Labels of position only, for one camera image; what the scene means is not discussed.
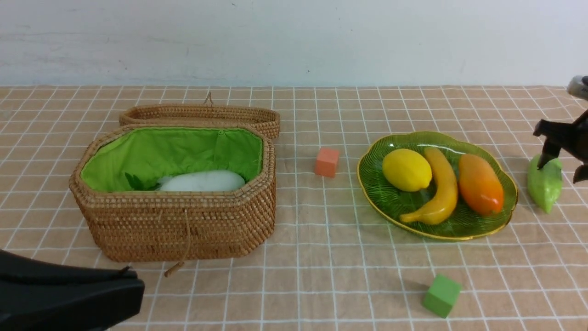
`green vegetable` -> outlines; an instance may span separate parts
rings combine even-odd
[[[143,182],[141,182],[141,179],[139,179],[139,177],[135,175],[130,175],[129,173],[125,173],[125,177],[126,180],[129,182],[130,187],[135,191],[155,191],[161,186],[159,183],[156,183],[151,187],[147,187]]]
[[[555,158],[549,161],[541,170],[537,169],[539,157],[531,159],[527,172],[527,189],[533,201],[547,214],[562,193],[563,176],[562,162]]]

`lemon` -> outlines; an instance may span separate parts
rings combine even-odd
[[[382,171],[386,180],[401,191],[417,192],[433,179],[431,166],[419,153],[399,148],[384,157]]]

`green block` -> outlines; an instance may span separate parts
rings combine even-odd
[[[462,286],[438,274],[423,300],[423,307],[441,318],[447,318],[462,291]]]

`papaya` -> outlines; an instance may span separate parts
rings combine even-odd
[[[477,214],[491,216],[502,211],[504,188],[484,158],[474,154],[460,157],[458,185],[463,201]]]

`fake fruit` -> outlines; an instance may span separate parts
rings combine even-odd
[[[418,210],[400,215],[403,223],[421,222],[437,225],[451,216],[457,206],[457,178],[445,155],[436,147],[425,148],[425,159],[431,165],[437,185],[435,196]]]
[[[417,192],[427,188],[433,177],[427,160],[419,153],[406,148],[388,153],[382,161],[382,172],[390,184],[405,192]]]
[[[473,154],[459,159],[459,192],[463,201],[477,214],[499,213],[505,203],[505,191],[492,166]]]
[[[543,169],[537,169],[541,155],[531,159],[527,171],[527,190],[533,201],[546,213],[551,213],[552,207],[562,193],[563,177],[562,162],[554,158],[547,162]]]

